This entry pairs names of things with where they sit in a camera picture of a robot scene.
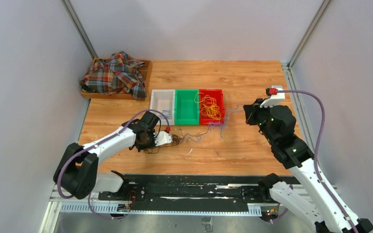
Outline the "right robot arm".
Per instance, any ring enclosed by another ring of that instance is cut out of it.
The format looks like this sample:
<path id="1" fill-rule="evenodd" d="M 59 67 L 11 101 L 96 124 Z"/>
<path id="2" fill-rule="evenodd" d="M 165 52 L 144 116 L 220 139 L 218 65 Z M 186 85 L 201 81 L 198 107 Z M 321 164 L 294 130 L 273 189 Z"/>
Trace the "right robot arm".
<path id="1" fill-rule="evenodd" d="M 278 162 L 300 182 L 311 202 L 295 193 L 272 173 L 259 181 L 258 196 L 264 202 L 284 205 L 315 233 L 369 233 L 373 224 L 360 218 L 339 197 L 304 140 L 295 134 L 296 118 L 289 107 L 263 107 L 263 99 L 243 106 L 246 123 L 259 127 Z"/>

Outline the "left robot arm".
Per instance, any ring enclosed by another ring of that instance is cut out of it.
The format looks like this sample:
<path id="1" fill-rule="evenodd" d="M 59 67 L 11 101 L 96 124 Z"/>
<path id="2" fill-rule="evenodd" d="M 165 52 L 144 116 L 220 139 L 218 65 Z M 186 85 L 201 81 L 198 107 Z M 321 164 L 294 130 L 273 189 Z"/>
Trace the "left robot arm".
<path id="1" fill-rule="evenodd" d="M 123 175 L 114 171 L 99 172 L 99 165 L 123 149 L 141 151 L 169 143 L 167 117 L 164 117 L 166 129 L 155 131 L 156 125 L 162 123 L 162 115 L 157 110 L 142 110 L 101 139 L 84 145 L 69 144 L 53 176 L 58 194 L 64 199 L 81 200 L 92 192 L 110 192 L 115 199 L 125 200 L 129 187 L 124 184 Z"/>

